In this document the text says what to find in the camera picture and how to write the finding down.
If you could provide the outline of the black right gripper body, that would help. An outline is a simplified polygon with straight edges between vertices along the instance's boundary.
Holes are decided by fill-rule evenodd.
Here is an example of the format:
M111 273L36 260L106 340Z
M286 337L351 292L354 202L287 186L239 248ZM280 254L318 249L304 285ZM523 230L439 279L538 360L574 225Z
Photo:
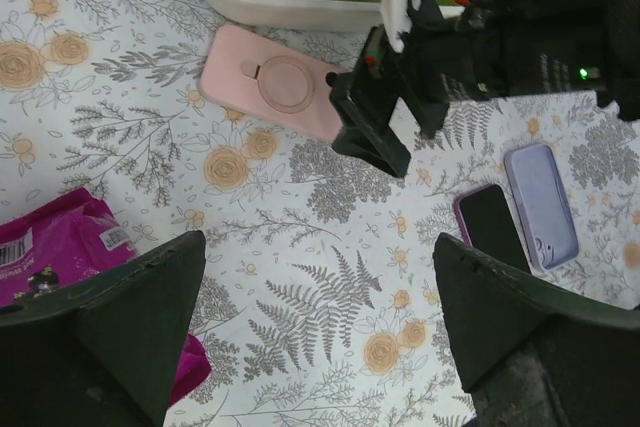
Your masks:
M436 107L505 95L501 18L492 0L475 0L446 18L436 0L412 0L411 29L401 52L383 27L371 30L349 74L349 100L359 107Z

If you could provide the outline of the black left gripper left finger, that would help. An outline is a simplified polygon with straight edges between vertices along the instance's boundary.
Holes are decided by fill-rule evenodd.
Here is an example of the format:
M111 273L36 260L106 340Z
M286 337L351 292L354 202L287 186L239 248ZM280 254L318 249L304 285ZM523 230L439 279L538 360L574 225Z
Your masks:
M204 269L192 231L2 308L2 425L162 425Z

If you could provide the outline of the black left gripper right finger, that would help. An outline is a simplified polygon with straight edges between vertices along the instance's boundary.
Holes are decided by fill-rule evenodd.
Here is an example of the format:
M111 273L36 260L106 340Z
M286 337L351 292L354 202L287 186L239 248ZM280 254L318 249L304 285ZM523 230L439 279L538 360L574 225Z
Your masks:
M433 260L471 425L638 425L637 309L580 296L446 233Z

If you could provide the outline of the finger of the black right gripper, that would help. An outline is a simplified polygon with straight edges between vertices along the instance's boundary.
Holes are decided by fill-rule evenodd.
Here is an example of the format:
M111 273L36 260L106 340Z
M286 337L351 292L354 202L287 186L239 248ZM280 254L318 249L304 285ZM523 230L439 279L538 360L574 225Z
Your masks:
M406 176L411 154L389 126L398 95L365 71L331 73L329 100L342 122L333 150L395 178Z
M449 103L427 100L404 79L399 80L399 89L400 97L420 128L420 137L433 140L444 125Z

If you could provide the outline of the black phone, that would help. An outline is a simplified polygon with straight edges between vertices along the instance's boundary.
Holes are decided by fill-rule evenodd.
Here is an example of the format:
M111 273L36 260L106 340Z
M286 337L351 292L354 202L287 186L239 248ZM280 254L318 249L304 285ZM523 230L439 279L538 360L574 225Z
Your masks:
M458 196L453 210L463 240L484 254L531 273L514 219L499 185L487 184Z

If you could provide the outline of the lilac phone case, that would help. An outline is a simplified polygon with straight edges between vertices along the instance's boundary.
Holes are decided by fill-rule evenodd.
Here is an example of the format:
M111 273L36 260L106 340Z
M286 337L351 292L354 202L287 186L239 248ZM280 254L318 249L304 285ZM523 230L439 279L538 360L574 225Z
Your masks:
M504 165L532 266L547 273L575 259L579 241L551 147L511 150Z

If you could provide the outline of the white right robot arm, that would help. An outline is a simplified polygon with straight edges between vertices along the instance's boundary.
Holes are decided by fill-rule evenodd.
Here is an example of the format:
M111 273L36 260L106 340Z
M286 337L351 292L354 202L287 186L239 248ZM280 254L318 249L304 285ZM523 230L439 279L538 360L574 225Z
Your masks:
M403 177L410 154L390 128L403 101L426 138L460 101L593 91L639 117L639 0L381 0L353 70L329 77L342 126L333 149Z

